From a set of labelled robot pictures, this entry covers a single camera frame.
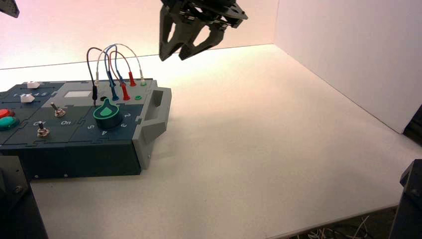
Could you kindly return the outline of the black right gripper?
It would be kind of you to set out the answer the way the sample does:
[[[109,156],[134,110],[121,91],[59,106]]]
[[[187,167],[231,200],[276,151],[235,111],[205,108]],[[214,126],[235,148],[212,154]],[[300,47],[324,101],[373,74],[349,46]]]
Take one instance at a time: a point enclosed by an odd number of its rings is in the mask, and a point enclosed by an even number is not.
[[[235,0],[163,0],[160,10],[159,57],[165,61],[177,50],[185,60],[217,46],[227,26],[237,28],[248,19]],[[194,41],[205,25],[210,32],[199,45]]]

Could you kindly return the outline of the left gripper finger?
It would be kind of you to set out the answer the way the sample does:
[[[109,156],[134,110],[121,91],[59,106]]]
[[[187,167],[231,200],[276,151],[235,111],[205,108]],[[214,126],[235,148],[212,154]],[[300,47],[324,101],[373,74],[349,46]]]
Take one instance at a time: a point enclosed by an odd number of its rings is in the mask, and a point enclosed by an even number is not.
[[[19,16],[19,9],[15,0],[0,0],[0,11],[12,17]]]

